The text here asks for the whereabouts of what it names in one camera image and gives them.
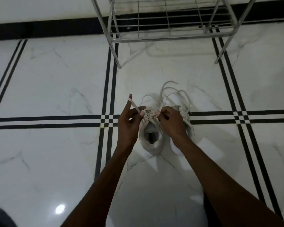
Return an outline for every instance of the metal shoe rack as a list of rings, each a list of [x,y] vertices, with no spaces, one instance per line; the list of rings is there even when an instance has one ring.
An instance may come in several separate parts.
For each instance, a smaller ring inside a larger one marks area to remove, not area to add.
[[[91,0],[119,68],[113,43],[228,37],[215,64],[256,0],[250,0],[239,20],[227,0],[109,0],[106,27],[97,0]],[[219,27],[220,32],[212,28]]]

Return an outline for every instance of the shoe insole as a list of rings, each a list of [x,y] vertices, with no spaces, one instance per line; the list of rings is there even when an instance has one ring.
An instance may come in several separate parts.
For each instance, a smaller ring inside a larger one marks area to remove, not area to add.
[[[144,130],[144,137],[150,144],[154,144],[159,139],[156,126],[149,123]]]

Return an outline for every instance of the white sneaker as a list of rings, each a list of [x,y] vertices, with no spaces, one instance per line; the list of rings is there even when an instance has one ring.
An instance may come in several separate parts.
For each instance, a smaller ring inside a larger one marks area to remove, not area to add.
[[[139,129],[140,143],[144,150],[146,150],[152,156],[158,155],[161,152],[163,142],[163,132],[159,126],[159,120],[155,115],[155,111],[159,109],[159,105],[155,98],[156,97],[153,95],[146,95],[142,99],[141,105],[146,106],[146,109],[142,110],[145,115],[140,123]],[[135,103],[131,99],[128,100],[140,113],[140,110]]]
[[[193,130],[193,126],[191,125],[191,123],[189,121],[189,114],[188,114],[189,113],[189,107],[190,107],[190,99],[189,99],[189,96],[187,95],[187,93],[186,93],[186,96],[187,96],[188,101],[189,101],[188,103],[182,97],[182,95],[180,94],[180,91],[178,91],[176,93],[169,94],[169,95],[164,95],[163,102],[165,103],[165,106],[170,106],[170,107],[172,107],[172,108],[174,108],[174,109],[176,109],[180,112],[180,114],[183,118],[186,133],[190,137],[191,140],[194,140],[194,130]],[[183,155],[183,153],[180,151],[180,149],[175,146],[172,139],[170,139],[170,148],[176,155]]]

